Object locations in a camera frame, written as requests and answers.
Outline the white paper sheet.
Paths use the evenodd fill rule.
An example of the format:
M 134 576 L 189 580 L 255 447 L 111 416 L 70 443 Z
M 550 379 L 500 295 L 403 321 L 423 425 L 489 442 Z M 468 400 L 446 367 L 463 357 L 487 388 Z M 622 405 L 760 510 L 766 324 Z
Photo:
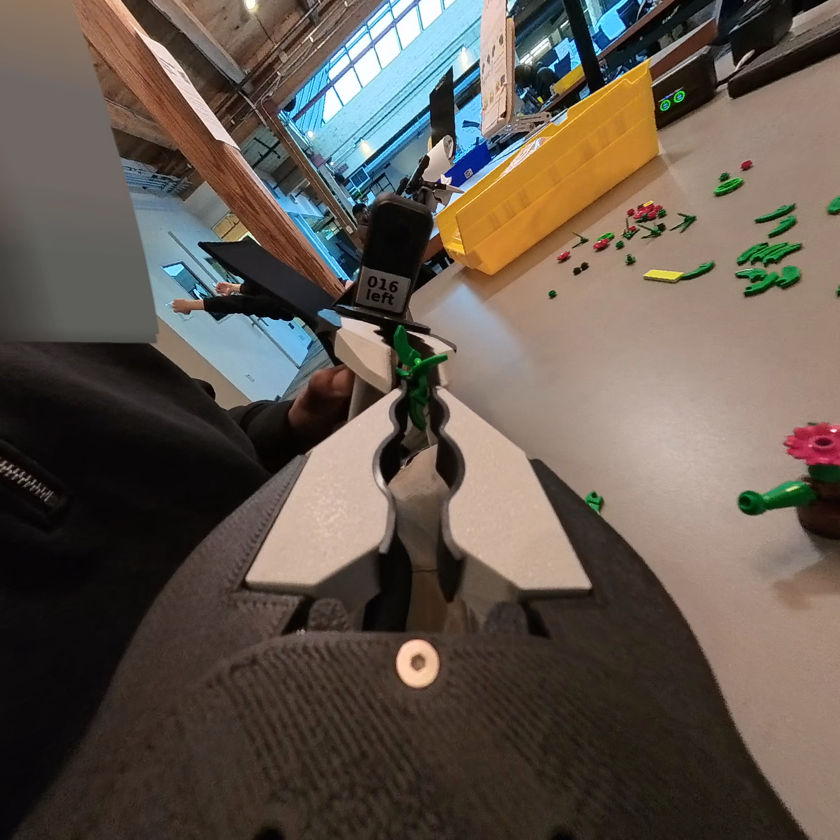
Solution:
M 164 73 L 168 76 L 168 78 L 170 78 L 177 90 L 181 93 L 189 108 L 200 119 L 203 126 L 210 132 L 215 140 L 223 142 L 231 148 L 238 150 L 238 144 L 234 141 L 229 132 L 226 131 L 216 114 L 207 105 L 199 91 L 193 85 L 192 80 L 173 57 L 172 53 L 167 48 L 163 47 L 163 45 L 145 34 L 139 33 L 139 37 L 154 55 Z

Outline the green toy plant stem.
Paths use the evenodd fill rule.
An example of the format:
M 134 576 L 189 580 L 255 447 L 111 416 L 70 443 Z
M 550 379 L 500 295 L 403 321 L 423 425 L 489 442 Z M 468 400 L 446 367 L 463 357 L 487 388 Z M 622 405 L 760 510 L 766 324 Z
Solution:
M 397 326 L 394 331 L 393 349 L 397 358 L 395 374 L 406 386 L 408 417 L 415 428 L 423 432 L 427 429 L 426 409 L 431 398 L 428 376 L 430 371 L 448 360 L 448 354 L 435 353 L 423 357 L 410 344 L 408 331 L 403 325 Z

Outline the white paper roll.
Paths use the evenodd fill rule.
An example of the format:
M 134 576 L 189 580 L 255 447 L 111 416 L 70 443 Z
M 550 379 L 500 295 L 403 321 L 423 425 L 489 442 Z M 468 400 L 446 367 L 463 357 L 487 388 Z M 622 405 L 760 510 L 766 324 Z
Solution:
M 452 178 L 447 175 L 455 162 L 456 142 L 452 134 L 446 134 L 427 153 L 427 167 L 423 180 L 433 184 L 433 189 L 447 190 Z

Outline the person's left hand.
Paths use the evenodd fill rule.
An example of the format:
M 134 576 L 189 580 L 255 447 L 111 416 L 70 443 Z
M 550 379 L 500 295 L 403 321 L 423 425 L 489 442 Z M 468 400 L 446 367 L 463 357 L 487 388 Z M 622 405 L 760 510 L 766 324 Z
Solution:
M 345 364 L 311 374 L 288 415 L 290 435 L 301 452 L 329 437 L 349 415 L 354 373 Z

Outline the yellow plastic bin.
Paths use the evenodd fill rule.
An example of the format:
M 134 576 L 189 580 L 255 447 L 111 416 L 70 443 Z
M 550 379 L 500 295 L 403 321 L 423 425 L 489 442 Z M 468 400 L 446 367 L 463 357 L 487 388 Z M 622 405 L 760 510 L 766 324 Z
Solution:
M 492 276 L 659 153 L 649 61 L 573 105 L 436 217 L 448 256 Z

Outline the dark flat case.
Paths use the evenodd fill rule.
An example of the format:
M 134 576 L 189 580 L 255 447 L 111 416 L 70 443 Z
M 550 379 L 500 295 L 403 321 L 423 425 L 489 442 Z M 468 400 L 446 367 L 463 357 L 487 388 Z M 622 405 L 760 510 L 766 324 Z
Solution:
M 830 38 L 801 41 L 778 47 L 740 70 L 727 85 L 730 98 L 740 98 L 798 71 L 812 67 L 839 52 L 838 32 Z

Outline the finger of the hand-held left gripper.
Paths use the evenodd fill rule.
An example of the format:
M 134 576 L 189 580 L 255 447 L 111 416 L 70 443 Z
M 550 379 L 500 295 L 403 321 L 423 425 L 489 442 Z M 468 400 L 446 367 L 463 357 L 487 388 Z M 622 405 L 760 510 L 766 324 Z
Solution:
M 336 358 L 381 394 L 396 386 L 396 354 L 378 326 L 340 326 Z
M 447 356 L 447 360 L 440 360 L 436 364 L 430 366 L 431 371 L 428 374 L 428 380 L 435 386 L 449 389 L 452 383 L 452 360 L 455 357 L 455 346 L 440 337 L 433 334 L 418 334 L 416 336 L 416 348 L 422 355 L 422 358 L 428 359 L 433 356 Z

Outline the scattered green toy leaves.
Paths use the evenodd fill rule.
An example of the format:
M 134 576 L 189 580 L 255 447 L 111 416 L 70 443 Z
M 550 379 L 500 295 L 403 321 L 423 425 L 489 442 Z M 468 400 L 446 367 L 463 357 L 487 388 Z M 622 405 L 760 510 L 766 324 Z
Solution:
M 715 197 L 727 196 L 736 192 L 744 185 L 742 175 L 732 175 L 725 171 L 719 174 L 717 183 L 713 190 Z M 762 213 L 753 219 L 753 223 L 759 226 L 773 225 L 765 230 L 763 238 L 750 247 L 745 248 L 736 258 L 736 265 L 739 270 L 735 277 L 749 281 L 742 291 L 746 298 L 756 297 L 772 287 L 790 288 L 798 284 L 802 279 L 802 271 L 798 266 L 785 263 L 785 261 L 799 253 L 803 246 L 802 242 L 789 242 L 782 240 L 792 228 L 798 225 L 798 217 L 795 215 L 796 203 L 784 203 L 775 207 L 772 211 Z M 826 206 L 826 214 L 838 216 L 839 198 L 833 197 Z M 691 271 L 683 272 L 678 281 L 686 282 L 710 273 L 716 267 L 716 263 L 708 261 L 700 264 Z

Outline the person's left forearm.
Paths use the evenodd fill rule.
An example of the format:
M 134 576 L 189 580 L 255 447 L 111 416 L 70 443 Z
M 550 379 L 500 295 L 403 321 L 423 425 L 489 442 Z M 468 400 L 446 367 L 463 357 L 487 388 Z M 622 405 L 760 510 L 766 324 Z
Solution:
M 259 401 L 227 409 L 227 414 L 253 445 L 260 464 L 276 474 L 294 458 L 305 454 L 310 443 L 294 425 L 293 400 Z

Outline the black power unit green lights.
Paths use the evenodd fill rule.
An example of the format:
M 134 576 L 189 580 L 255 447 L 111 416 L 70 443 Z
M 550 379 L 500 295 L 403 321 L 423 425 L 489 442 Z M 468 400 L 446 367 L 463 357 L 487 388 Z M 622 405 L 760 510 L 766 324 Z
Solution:
M 717 88 L 714 48 L 707 46 L 654 83 L 656 129 L 662 130 L 709 102 Z

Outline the dark flat panel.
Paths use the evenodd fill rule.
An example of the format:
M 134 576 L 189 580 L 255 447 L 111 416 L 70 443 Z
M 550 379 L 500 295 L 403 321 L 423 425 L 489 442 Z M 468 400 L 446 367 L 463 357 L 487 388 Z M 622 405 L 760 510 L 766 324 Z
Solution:
M 340 293 L 321 289 L 251 238 L 201 242 L 199 247 L 240 280 L 236 291 L 204 299 L 205 312 L 286 322 L 298 319 L 315 330 L 319 312 L 331 309 L 340 299 Z

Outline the cluster of small red flowers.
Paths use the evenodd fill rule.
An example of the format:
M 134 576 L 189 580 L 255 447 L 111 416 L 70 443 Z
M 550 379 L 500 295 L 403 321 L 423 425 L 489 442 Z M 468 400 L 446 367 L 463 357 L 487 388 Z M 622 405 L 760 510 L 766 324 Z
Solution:
M 574 262 L 574 257 L 578 256 L 576 249 L 590 245 L 592 253 L 595 255 L 606 253 L 610 249 L 624 251 L 635 238 L 654 239 L 667 232 L 685 233 L 697 221 L 697 216 L 694 214 L 677 213 L 675 216 L 676 223 L 672 227 L 669 227 L 666 224 L 667 216 L 668 211 L 666 207 L 652 201 L 632 206 L 626 210 L 623 228 L 618 234 L 607 232 L 592 241 L 582 234 L 578 234 L 578 240 L 574 246 L 571 249 L 560 252 L 556 256 L 555 261 L 561 266 L 566 264 L 571 265 L 573 275 L 579 276 L 587 271 L 591 267 L 591 264 L 584 259 Z

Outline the black zip jacket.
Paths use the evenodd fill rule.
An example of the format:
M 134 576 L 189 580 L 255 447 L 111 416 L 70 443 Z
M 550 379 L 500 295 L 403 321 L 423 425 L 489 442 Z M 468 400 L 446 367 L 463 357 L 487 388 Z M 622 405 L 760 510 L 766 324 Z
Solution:
M 149 344 L 2 343 L 2 838 L 175 570 L 264 483 L 238 415 Z

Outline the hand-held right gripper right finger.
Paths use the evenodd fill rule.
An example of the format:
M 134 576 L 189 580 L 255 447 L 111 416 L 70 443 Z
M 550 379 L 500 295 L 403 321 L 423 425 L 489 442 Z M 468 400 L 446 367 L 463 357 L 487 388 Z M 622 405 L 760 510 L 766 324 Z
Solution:
M 435 391 L 429 408 L 446 487 L 437 537 L 446 601 L 523 604 L 589 593 L 529 457 L 448 391 Z

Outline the wooden beam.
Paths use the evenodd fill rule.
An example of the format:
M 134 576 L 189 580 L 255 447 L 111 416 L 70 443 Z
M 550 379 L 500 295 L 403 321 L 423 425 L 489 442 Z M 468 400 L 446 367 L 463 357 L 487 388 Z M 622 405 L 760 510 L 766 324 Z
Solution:
M 240 150 L 215 140 L 139 37 L 121 2 L 74 1 L 81 31 L 139 99 L 192 167 L 257 241 L 321 289 L 343 294 L 330 267 L 248 165 Z

